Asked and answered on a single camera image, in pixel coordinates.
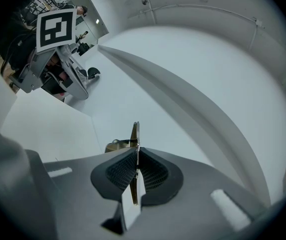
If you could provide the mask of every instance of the black cable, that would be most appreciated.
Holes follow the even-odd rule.
[[[16,37],[11,41],[11,43],[9,44],[8,49],[7,49],[7,52],[6,52],[6,55],[5,55],[5,57],[4,57],[4,61],[3,61],[3,63],[2,63],[1,69],[0,69],[0,74],[1,74],[1,76],[3,76],[3,74],[4,74],[4,69],[5,69],[5,66],[6,66],[6,64],[7,64],[6,61],[7,61],[7,55],[8,55],[9,49],[11,48],[13,42],[14,42],[18,37],[21,37],[21,36],[24,36],[24,35],[26,35],[26,34],[19,34],[19,35],[16,36]]]
[[[62,7],[66,7],[66,6],[72,6],[73,8],[71,8],[71,9],[76,9],[77,8],[77,6],[72,5],[72,4],[67,4],[67,3],[65,3],[64,6],[62,6]]]
[[[19,34],[19,35],[16,36],[16,37],[12,40],[12,42],[9,44],[9,47],[8,47],[8,49],[7,49],[7,52],[6,52],[6,56],[5,56],[5,58],[4,58],[3,64],[2,64],[1,69],[0,69],[0,74],[1,74],[1,76],[4,75],[5,67],[6,67],[8,61],[11,59],[12,55],[14,54],[14,52],[16,51],[16,49],[14,49],[14,50],[12,51],[12,53],[8,56],[9,49],[10,49],[10,47],[12,46],[13,42],[14,42],[18,37],[26,36],[26,38],[24,38],[23,40],[20,41],[21,44],[17,46],[17,47],[20,47],[20,46],[24,43],[24,41],[25,41],[27,38],[29,38],[32,34],[33,34],[33,35],[35,34],[35,32],[34,32],[35,29],[36,29],[36,27],[33,27],[29,33],[27,33],[27,34],[26,34],[26,33],[24,33],[24,34]]]

